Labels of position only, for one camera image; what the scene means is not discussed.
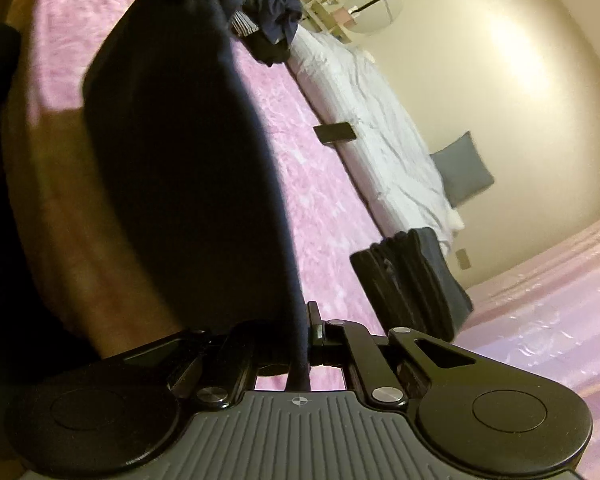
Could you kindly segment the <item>navy blue garment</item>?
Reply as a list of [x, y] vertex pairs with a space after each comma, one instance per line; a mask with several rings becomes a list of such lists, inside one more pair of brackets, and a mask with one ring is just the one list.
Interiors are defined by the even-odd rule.
[[83, 83], [114, 211], [184, 326], [234, 336], [309, 389], [309, 326], [282, 190], [239, 77], [237, 0], [135, 0]]

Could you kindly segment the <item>stack of folded dark clothes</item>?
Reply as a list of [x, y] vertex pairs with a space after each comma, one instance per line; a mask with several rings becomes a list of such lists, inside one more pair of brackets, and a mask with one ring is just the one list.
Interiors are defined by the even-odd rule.
[[386, 237], [350, 263], [384, 330], [403, 326], [451, 342], [474, 310], [433, 229]]

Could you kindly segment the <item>pile of dark clothes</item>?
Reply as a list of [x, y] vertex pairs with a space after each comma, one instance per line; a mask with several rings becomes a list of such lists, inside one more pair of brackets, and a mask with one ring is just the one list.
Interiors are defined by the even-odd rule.
[[289, 60], [302, 18], [300, 0], [239, 0], [230, 28], [256, 61], [272, 66]]

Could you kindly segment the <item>grey pillow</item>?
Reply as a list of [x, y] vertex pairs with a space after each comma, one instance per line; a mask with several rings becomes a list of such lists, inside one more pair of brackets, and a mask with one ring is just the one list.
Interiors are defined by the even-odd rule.
[[471, 132], [431, 155], [442, 177], [445, 196], [452, 207], [464, 204], [494, 185], [494, 177], [486, 168]]

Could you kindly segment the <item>white striped duvet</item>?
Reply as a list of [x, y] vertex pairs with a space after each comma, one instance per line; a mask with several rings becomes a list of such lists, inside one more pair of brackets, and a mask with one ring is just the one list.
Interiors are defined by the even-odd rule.
[[338, 142], [336, 151], [381, 234], [428, 226], [448, 254], [464, 222], [446, 198], [427, 144], [377, 65], [326, 32], [300, 27], [288, 66], [323, 124], [352, 127], [355, 138]]

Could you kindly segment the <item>black smartphone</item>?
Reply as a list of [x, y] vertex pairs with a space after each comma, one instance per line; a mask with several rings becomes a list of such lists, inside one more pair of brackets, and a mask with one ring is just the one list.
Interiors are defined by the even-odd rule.
[[317, 140], [323, 145], [334, 145], [355, 141], [358, 136], [348, 122], [337, 122], [331, 125], [314, 126]]

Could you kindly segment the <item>pink box on table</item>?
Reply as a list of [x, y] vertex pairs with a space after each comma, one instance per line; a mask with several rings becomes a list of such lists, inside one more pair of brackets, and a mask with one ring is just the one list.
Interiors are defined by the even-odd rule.
[[346, 8], [339, 8], [332, 12], [332, 17], [338, 26], [353, 30], [356, 26], [354, 15]]

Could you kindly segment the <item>round mirror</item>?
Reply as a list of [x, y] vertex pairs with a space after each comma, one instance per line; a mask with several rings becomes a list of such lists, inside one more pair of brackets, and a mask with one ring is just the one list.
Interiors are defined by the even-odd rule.
[[370, 35], [393, 24], [403, 10], [402, 0], [343, 0], [348, 32]]

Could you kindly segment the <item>cream dressing table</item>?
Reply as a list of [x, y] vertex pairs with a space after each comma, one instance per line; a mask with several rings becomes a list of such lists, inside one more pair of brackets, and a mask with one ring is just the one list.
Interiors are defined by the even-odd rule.
[[332, 17], [332, 12], [343, 8], [343, 0], [301, 0], [303, 18], [301, 26], [309, 32], [324, 32], [334, 36], [343, 44], [358, 44], [363, 35], [348, 32], [338, 26]]

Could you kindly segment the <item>wall socket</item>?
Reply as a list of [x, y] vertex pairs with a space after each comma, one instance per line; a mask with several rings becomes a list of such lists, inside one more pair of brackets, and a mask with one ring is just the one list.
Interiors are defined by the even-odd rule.
[[471, 268], [471, 262], [466, 249], [459, 249], [455, 252], [455, 257], [460, 267], [460, 270], [468, 270]]

